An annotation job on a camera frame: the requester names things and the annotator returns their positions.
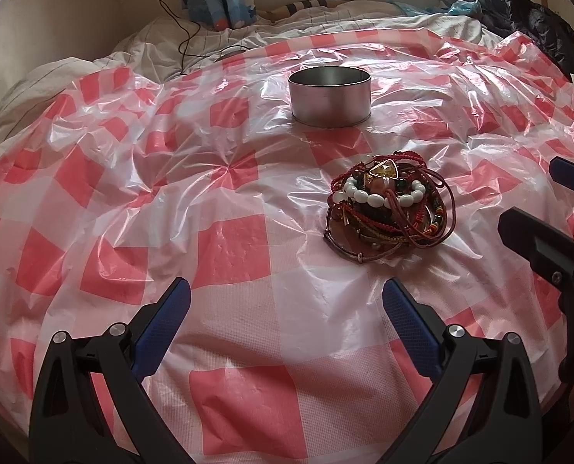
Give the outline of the black down jacket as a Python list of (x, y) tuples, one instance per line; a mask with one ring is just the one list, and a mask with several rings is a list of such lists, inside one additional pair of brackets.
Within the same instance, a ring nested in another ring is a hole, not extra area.
[(567, 78), (574, 74), (574, 31), (562, 17), (532, 0), (479, 0), (481, 22), (507, 38), (515, 31), (530, 38)]

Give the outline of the blue plastic bag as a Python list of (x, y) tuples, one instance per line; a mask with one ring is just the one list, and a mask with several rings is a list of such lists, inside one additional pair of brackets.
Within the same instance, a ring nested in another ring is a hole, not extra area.
[(478, 0), (456, 0), (450, 4), (441, 3), (440, 6), (418, 7), (405, 2), (392, 1), (394, 6), (404, 16), (444, 14), (449, 16), (467, 16), (478, 19), (482, 14), (482, 6)]

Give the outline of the round silver metal tin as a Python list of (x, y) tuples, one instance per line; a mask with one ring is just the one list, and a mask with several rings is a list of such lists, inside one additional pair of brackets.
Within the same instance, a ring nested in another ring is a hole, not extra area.
[(355, 126), (371, 116), (372, 75), (345, 66), (316, 66), (289, 77), (293, 118), (316, 128)]

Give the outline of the red white checkered plastic sheet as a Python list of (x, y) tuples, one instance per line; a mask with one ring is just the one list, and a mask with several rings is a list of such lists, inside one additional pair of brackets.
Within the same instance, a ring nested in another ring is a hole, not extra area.
[[(289, 77), (372, 75), (371, 116), (293, 118)], [(322, 236), (331, 180), (414, 151), (456, 197), (430, 250), (357, 264)], [(144, 383), (206, 463), (371, 463), (428, 390), (382, 311), (395, 276), (446, 322), (521, 335), (540, 399), (559, 389), (556, 291), (507, 249), (519, 207), (574, 238), (574, 84), (522, 36), (493, 48), (430, 31), (291, 39), (167, 83), (117, 66), (77, 78), (0, 152), (0, 414), (29, 423), (52, 335), (103, 332), (173, 279), (192, 302)]]

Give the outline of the striped pillow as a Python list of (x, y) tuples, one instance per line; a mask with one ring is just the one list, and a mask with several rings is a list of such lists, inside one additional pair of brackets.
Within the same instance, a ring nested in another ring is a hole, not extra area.
[(274, 10), (257, 10), (256, 13), (263, 19), (276, 22), (293, 16), (299, 10), (315, 9), (315, 7), (332, 9), (346, 2), (349, 2), (349, 0), (300, 0), (284, 4)]

